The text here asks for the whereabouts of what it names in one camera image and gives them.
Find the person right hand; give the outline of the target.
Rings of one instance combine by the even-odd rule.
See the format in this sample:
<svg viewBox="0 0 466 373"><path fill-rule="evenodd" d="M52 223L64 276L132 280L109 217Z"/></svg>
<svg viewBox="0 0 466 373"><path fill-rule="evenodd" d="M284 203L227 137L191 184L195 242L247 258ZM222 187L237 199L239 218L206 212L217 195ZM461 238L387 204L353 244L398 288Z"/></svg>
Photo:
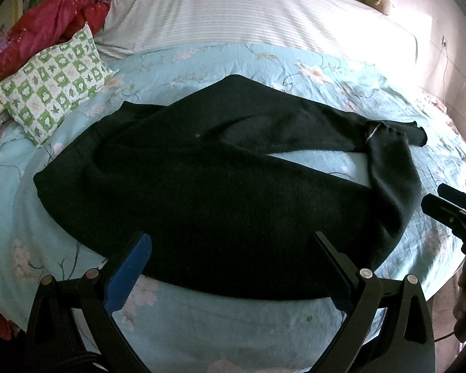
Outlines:
<svg viewBox="0 0 466 373"><path fill-rule="evenodd" d="M459 273L457 280L458 294L453 308L453 316L460 322L466 315L466 271Z"/></svg>

